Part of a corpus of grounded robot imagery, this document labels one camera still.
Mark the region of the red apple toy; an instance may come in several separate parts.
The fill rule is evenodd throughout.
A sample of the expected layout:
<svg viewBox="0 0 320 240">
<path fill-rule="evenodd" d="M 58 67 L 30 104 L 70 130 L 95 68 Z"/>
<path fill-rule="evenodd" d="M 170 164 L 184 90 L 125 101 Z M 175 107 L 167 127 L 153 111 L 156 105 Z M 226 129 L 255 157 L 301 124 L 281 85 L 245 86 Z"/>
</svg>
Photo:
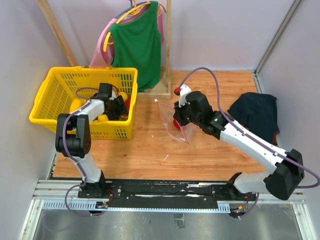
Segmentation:
<svg viewBox="0 0 320 240">
<path fill-rule="evenodd" d="M 176 129 L 178 129 L 178 130 L 181 129 L 181 125 L 179 124 L 179 122 L 176 119 L 173 119 L 172 123 Z"/>
</svg>

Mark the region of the clear orange zip bag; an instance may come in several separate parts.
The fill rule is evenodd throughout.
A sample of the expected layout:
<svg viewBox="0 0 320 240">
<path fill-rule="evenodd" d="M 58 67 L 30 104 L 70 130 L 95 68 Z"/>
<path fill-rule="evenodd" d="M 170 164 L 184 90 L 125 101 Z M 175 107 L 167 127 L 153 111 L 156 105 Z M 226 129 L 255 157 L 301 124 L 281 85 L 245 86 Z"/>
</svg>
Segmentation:
<svg viewBox="0 0 320 240">
<path fill-rule="evenodd" d="M 189 144 L 197 130 L 196 126 L 192 123 L 188 123 L 185 126 L 181 126 L 181 129 L 176 129 L 173 125 L 173 116 L 175 113 L 174 105 L 172 103 L 159 101 L 157 98 L 155 98 L 154 101 L 157 104 L 163 126 L 171 138 Z"/>
</svg>

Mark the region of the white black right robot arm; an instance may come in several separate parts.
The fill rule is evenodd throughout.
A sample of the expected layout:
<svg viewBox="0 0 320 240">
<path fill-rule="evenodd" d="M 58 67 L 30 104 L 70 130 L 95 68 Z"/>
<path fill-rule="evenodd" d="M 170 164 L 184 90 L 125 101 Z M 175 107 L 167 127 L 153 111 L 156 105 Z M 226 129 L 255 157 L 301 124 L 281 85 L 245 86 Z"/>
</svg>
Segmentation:
<svg viewBox="0 0 320 240">
<path fill-rule="evenodd" d="M 274 146 L 246 130 L 231 116 L 214 111 L 207 97 L 200 91 L 192 91 L 183 85 L 177 90 L 179 100 L 174 104 L 173 118 L 181 126 L 194 124 L 205 134 L 229 143 L 265 168 L 258 173 L 235 173 L 226 188 L 232 200 L 250 192 L 270 193 L 280 200 L 288 200 L 304 178 L 303 163 L 299 151 L 286 151 Z"/>
</svg>

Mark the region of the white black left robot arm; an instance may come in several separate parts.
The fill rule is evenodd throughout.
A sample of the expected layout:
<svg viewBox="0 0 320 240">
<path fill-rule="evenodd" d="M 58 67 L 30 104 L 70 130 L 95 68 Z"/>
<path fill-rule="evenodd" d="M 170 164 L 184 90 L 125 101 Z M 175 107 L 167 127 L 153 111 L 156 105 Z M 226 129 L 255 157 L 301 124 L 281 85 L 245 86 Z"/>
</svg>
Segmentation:
<svg viewBox="0 0 320 240">
<path fill-rule="evenodd" d="M 85 198 L 103 198 L 107 190 L 105 176 L 90 153 L 92 139 L 90 123 L 100 115 L 108 120 L 118 121 L 129 112 L 124 98 L 110 83 L 100 83 L 97 92 L 86 99 L 86 103 L 70 113 L 57 117 L 55 149 L 73 161 L 82 174 L 80 193 Z"/>
</svg>

